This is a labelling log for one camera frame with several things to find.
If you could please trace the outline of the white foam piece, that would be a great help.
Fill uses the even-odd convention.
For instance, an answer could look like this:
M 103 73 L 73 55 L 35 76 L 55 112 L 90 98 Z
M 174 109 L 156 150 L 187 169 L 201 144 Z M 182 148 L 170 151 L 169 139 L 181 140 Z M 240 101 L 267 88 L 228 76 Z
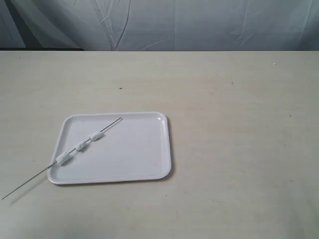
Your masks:
M 97 131 L 97 132 L 93 133 L 92 135 L 90 135 L 89 138 L 90 138 L 91 141 L 97 141 L 97 140 L 100 139 L 102 136 L 103 136 L 103 133 Z
M 58 165 L 63 165 L 65 162 L 67 162 L 71 158 L 71 155 L 67 152 L 62 153 L 59 155 L 55 160 Z
M 86 141 L 81 141 L 78 144 L 76 144 L 74 146 L 74 148 L 75 148 L 76 151 L 81 151 L 82 149 L 84 149 L 86 147 L 86 145 L 87 145 Z

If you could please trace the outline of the thin metal skewer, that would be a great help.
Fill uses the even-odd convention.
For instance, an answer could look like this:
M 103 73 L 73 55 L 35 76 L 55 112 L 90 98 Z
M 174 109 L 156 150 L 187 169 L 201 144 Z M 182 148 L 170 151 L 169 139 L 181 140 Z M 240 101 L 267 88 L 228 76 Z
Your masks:
M 122 121 L 122 120 L 123 120 L 123 118 L 122 118 L 122 117 L 119 117 L 118 119 L 116 119 L 115 121 L 113 121 L 112 123 L 110 123 L 109 125 L 107 125 L 106 127 L 102 128 L 99 132 L 102 132 L 102 133 L 103 133 L 103 136 L 104 136 L 105 132 L 106 132 L 109 128 L 111 128 L 111 127 L 113 127 L 114 125 L 118 124 L 118 123 L 119 123 L 120 121 Z M 86 142 L 87 142 L 86 147 L 87 147 L 90 143 L 93 142 L 93 141 L 90 140 L 89 136 L 88 136 L 88 138 L 87 138 L 86 140 L 82 140 L 82 141 L 86 141 Z M 69 153 L 69 154 L 71 155 L 71 157 L 72 157 L 72 153 L 73 153 L 73 152 L 77 152 L 77 151 L 76 151 L 75 148 L 73 147 L 70 151 L 65 151 L 65 152 Z M 1 198 L 1 200 L 7 198 L 7 197 L 10 196 L 11 194 L 13 194 L 13 193 L 16 192 L 17 190 L 19 190 L 21 187 L 23 187 L 24 185 L 26 185 L 27 183 L 29 183 L 30 181 L 32 181 L 34 178 L 36 178 L 37 176 L 39 176 L 40 174 L 42 174 L 44 171 L 47 171 L 48 169 L 52 168 L 52 167 L 55 166 L 55 165 L 58 165 L 58 164 L 56 163 L 56 160 L 54 159 L 53 163 L 49 164 L 46 168 L 42 169 L 40 172 L 38 172 L 38 173 L 35 174 L 34 176 L 32 176 L 31 178 L 27 179 L 25 182 L 23 182 L 23 183 L 20 184 L 18 187 L 16 187 L 15 189 L 13 189 L 13 190 L 12 190 L 10 193 L 8 193 L 7 195 L 3 196 L 3 197 Z

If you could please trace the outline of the white rectangular plastic tray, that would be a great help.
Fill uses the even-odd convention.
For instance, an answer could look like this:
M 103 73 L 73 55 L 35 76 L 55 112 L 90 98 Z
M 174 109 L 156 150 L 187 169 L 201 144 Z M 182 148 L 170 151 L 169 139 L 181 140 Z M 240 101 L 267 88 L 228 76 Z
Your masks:
M 159 180 L 172 169 L 169 127 L 159 112 L 72 115 L 60 130 L 54 159 L 119 117 L 98 141 L 47 171 L 56 185 Z

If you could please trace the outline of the white backdrop cloth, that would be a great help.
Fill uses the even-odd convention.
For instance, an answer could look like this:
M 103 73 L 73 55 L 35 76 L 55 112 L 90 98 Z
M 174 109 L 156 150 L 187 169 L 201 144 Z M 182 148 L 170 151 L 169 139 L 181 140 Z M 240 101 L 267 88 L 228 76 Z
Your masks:
M 316 0 L 3 0 L 1 48 L 318 50 Z

